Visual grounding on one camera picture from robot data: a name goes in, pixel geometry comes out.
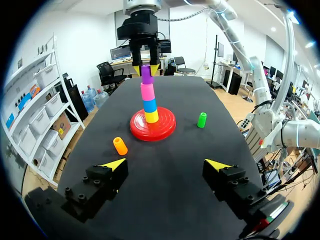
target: pink cup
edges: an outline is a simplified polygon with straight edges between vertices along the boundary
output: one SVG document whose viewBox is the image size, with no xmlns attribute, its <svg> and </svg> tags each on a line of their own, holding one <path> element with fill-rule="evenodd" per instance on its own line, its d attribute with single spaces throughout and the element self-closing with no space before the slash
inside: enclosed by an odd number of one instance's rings
<svg viewBox="0 0 320 240">
<path fill-rule="evenodd" d="M 151 101 L 156 98 L 153 84 L 141 83 L 140 88 L 143 101 Z"/>
</svg>

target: red ring base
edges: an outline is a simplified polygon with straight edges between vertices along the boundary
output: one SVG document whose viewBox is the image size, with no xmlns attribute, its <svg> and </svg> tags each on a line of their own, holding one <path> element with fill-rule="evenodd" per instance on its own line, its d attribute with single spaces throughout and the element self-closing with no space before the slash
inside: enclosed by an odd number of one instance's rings
<svg viewBox="0 0 320 240">
<path fill-rule="evenodd" d="M 155 123 L 147 123 L 145 111 L 136 112 L 130 121 L 132 134 L 142 141 L 155 142 L 169 137 L 176 129 L 176 117 L 168 109 L 159 106 L 157 108 L 159 120 Z"/>
</svg>

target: stacking cup tower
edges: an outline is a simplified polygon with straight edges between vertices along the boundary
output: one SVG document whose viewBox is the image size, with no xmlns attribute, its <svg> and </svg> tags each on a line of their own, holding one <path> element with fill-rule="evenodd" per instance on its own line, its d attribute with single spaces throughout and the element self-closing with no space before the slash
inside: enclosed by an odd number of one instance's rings
<svg viewBox="0 0 320 240">
<path fill-rule="evenodd" d="M 140 85 L 143 100 L 145 121 L 154 124 L 159 120 L 156 96 L 154 90 L 154 77 L 151 76 L 150 65 L 141 67 L 142 83 Z"/>
</svg>

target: stool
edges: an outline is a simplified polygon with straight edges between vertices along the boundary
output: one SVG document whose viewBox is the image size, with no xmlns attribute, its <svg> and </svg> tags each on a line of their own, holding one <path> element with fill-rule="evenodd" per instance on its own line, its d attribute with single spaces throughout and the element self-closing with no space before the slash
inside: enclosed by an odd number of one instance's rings
<svg viewBox="0 0 320 240">
<path fill-rule="evenodd" d="M 249 90 L 249 92 L 248 92 L 248 95 L 247 95 L 247 96 L 242 96 L 242 98 L 243 98 L 244 100 L 246 100 L 247 102 L 249 102 L 249 103 L 253 103 L 254 101 L 249 97 L 249 95 L 250 95 L 251 90 L 252 90 L 254 87 L 253 87 L 253 85 L 252 85 L 252 82 L 250 82 L 250 81 L 248 81 L 246 84 L 250 86 L 250 90 Z"/>
</svg>

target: white shelf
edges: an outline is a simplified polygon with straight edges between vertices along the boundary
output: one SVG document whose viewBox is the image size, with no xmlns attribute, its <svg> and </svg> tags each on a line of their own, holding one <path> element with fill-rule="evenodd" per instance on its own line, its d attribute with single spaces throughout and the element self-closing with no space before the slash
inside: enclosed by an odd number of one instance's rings
<svg viewBox="0 0 320 240">
<path fill-rule="evenodd" d="M 38 64 L 40 64 L 41 62 L 43 62 L 49 55 L 51 55 L 52 53 L 54 53 L 55 51 L 52 50 L 48 53 L 43 53 L 39 56 L 37 56 L 35 58 L 35 60 L 33 60 L 33 62 L 31 62 L 28 65 L 22 66 L 20 67 L 17 71 L 15 71 L 11 77 L 8 79 L 8 81 L 6 81 L 4 83 L 4 89 L 11 87 L 11 84 L 15 83 L 15 80 L 19 79 L 23 74 L 27 73 L 30 69 L 34 68 L 35 66 L 37 66 Z"/>
<path fill-rule="evenodd" d="M 34 159 L 34 156 L 36 154 L 36 151 L 38 150 L 42 140 L 44 139 L 44 137 L 46 136 L 47 132 L 49 131 L 49 129 L 51 128 L 51 126 L 55 123 L 55 121 L 59 118 L 59 116 L 67 109 L 67 107 L 70 105 L 69 102 L 65 103 L 63 105 L 63 107 L 57 112 L 56 115 L 54 116 L 50 116 L 49 119 L 50 119 L 50 124 L 49 126 L 45 129 L 44 133 L 42 135 L 39 135 L 37 140 L 36 140 L 36 143 L 35 143 L 35 146 L 30 154 L 30 156 L 28 157 L 28 160 L 27 160 L 27 164 L 31 165 L 33 164 L 32 163 L 32 160 Z"/>
<path fill-rule="evenodd" d="M 65 135 L 64 139 L 62 140 L 63 149 L 62 149 L 61 153 L 59 154 L 59 156 L 57 156 L 54 159 L 54 165 L 52 167 L 52 170 L 51 170 L 51 173 L 50 173 L 50 176 L 49 176 L 50 180 L 54 179 L 54 176 L 55 176 L 57 167 L 58 167 L 58 165 L 60 163 L 60 160 L 62 158 L 62 155 L 64 154 L 69 142 L 71 141 L 71 139 L 73 138 L 73 136 L 75 135 L 76 131 L 78 130 L 78 128 L 80 126 L 79 122 L 71 122 L 70 124 L 71 124 L 71 128 L 68 131 L 68 133 Z"/>
<path fill-rule="evenodd" d="M 16 129 L 16 127 L 18 126 L 20 120 L 23 118 L 23 116 L 27 113 L 27 111 L 32 107 L 33 104 L 35 104 L 35 102 L 37 100 L 39 100 L 41 98 L 41 96 L 43 96 L 49 89 L 51 89 L 54 85 L 56 85 L 57 83 L 59 83 L 61 80 L 60 78 L 54 80 L 52 83 L 50 83 L 48 86 L 46 86 L 44 89 L 42 89 L 29 103 L 27 106 L 25 106 L 25 108 L 22 110 L 22 112 L 18 115 L 18 117 L 14 120 L 12 127 L 9 130 L 9 134 L 12 135 Z"/>
</svg>

